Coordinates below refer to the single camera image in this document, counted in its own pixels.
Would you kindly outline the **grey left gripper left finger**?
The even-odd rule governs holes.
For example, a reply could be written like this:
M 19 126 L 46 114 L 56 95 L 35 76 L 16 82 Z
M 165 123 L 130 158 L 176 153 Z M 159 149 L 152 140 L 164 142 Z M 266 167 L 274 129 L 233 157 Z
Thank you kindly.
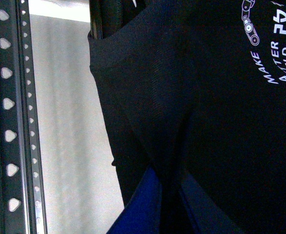
M 148 167 L 130 202 L 107 231 L 109 234 L 158 234 L 162 186 L 152 167 Z

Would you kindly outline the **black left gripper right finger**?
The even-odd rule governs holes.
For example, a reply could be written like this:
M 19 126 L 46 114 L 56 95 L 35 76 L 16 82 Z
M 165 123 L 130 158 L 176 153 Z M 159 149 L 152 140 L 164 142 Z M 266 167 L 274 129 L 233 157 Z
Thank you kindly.
M 179 194 L 196 234 L 243 234 L 239 228 L 205 193 L 186 171 Z

